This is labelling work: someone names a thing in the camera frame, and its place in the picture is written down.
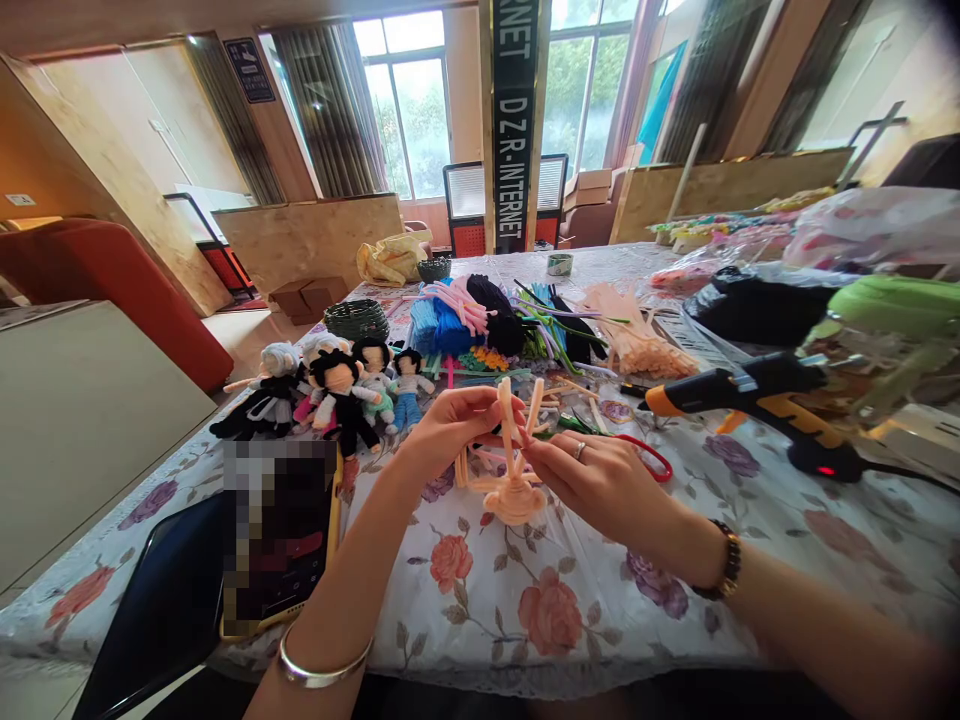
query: woven basket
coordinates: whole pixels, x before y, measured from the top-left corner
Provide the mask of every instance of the woven basket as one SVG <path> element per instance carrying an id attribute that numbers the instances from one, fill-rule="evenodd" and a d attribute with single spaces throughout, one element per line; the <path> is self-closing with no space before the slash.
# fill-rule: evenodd
<path id="1" fill-rule="evenodd" d="M 357 342 L 372 337 L 386 341 L 390 335 L 390 322 L 376 300 L 351 300 L 327 308 L 323 322 L 334 335 Z"/>
<path id="2" fill-rule="evenodd" d="M 438 282 L 450 277 L 450 258 L 433 258 L 421 260 L 417 263 L 420 279 L 424 282 Z"/>

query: pipe cleaner doll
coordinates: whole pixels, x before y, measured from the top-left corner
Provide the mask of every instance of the pipe cleaner doll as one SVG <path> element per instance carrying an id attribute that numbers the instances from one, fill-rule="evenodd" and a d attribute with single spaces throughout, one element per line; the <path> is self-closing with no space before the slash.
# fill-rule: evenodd
<path id="1" fill-rule="evenodd" d="M 250 387 L 250 397 L 237 405 L 227 417 L 210 426 L 221 439 L 251 440 L 255 433 L 281 438 L 290 432 L 293 408 L 301 399 L 297 391 L 303 380 L 300 352 L 290 343 L 271 343 L 260 353 L 259 377 L 228 385 L 232 391 Z"/>
<path id="2" fill-rule="evenodd" d="M 420 374 L 423 369 L 423 358 L 413 348 L 407 348 L 397 355 L 393 359 L 393 366 L 399 375 L 390 386 L 391 392 L 397 393 L 394 423 L 400 429 L 413 427 L 423 419 L 420 406 L 417 405 L 417 390 L 423 388 L 428 395 L 431 395 L 436 388 L 432 382 Z"/>
<path id="3" fill-rule="evenodd" d="M 303 374 L 305 382 L 301 385 L 300 392 L 306 395 L 306 397 L 300 401 L 297 409 L 293 411 L 293 419 L 298 423 L 293 429 L 294 435 L 299 435 L 307 431 L 310 427 L 310 421 L 313 420 L 313 412 L 317 407 L 317 403 L 313 402 L 313 387 L 306 383 L 306 380 L 309 379 L 306 368 L 309 368 L 310 363 L 320 357 L 321 352 L 330 352 L 338 348 L 345 353 L 350 352 L 350 341 L 324 330 L 307 335 L 301 347 L 303 347 L 303 365 L 305 366 Z M 332 418 L 331 423 L 336 423 L 336 417 Z"/>
<path id="4" fill-rule="evenodd" d="M 393 350 L 387 347 L 385 342 L 376 338 L 364 338 L 354 344 L 353 359 L 363 364 L 364 372 L 360 376 L 360 387 L 379 393 L 381 398 L 379 403 L 363 403 L 363 417 L 373 426 L 379 414 L 386 423 L 384 432 L 387 435 L 396 435 L 397 426 L 393 424 L 393 400 L 387 394 L 387 385 L 391 380 L 383 372 L 393 359 Z"/>
<path id="5" fill-rule="evenodd" d="M 370 450 L 380 451 L 380 437 L 363 419 L 360 403 L 366 400 L 377 404 L 382 397 L 378 392 L 355 384 L 360 379 L 362 367 L 340 349 L 321 352 L 320 357 L 310 363 L 310 384 L 317 388 L 321 396 L 313 427 L 316 430 L 326 427 L 336 409 L 340 424 L 340 452 L 344 460 L 353 460 L 356 456 L 357 435 Z"/>

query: black plastic bag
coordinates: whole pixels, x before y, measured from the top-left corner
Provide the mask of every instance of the black plastic bag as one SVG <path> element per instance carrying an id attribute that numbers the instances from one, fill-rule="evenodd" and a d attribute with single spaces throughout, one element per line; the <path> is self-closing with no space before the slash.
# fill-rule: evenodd
<path id="1" fill-rule="evenodd" d="M 717 271 L 683 307 L 725 340 L 797 347 L 823 318 L 836 291 L 767 282 L 730 266 Z"/>

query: doll with blue pants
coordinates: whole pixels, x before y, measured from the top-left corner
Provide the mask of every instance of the doll with blue pants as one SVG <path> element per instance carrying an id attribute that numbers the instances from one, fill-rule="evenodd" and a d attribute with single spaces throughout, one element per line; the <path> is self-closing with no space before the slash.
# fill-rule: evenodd
<path id="1" fill-rule="evenodd" d="M 397 379 L 390 386 L 390 391 L 397 393 L 393 423 L 398 430 L 403 430 L 413 427 L 423 419 L 420 406 L 417 405 L 417 392 L 422 388 L 431 395 L 436 387 L 420 374 L 423 357 L 412 348 L 396 355 L 393 358 L 393 367 L 397 371 Z"/>

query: silver bangle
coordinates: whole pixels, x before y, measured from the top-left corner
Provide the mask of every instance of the silver bangle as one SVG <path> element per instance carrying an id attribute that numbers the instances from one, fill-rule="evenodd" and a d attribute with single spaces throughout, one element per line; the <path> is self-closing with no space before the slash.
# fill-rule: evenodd
<path id="1" fill-rule="evenodd" d="M 300 687 L 307 688 L 308 690 L 318 690 L 320 688 L 330 687 L 341 680 L 346 680 L 363 665 L 364 661 L 367 659 L 367 654 L 370 652 L 370 648 L 373 646 L 373 638 L 370 638 L 370 642 L 367 643 L 367 647 L 364 648 L 362 653 L 360 653 L 360 657 L 346 667 L 341 668 L 340 670 L 334 670 L 330 673 L 315 673 L 310 672 L 309 670 L 304 670 L 299 665 L 296 665 L 290 659 L 290 656 L 287 655 L 287 636 L 290 634 L 291 630 L 293 630 L 293 625 L 290 625 L 290 627 L 287 628 L 287 631 L 283 634 L 283 638 L 280 640 L 280 672 L 282 672 L 283 676 L 294 685 L 299 685 Z"/>

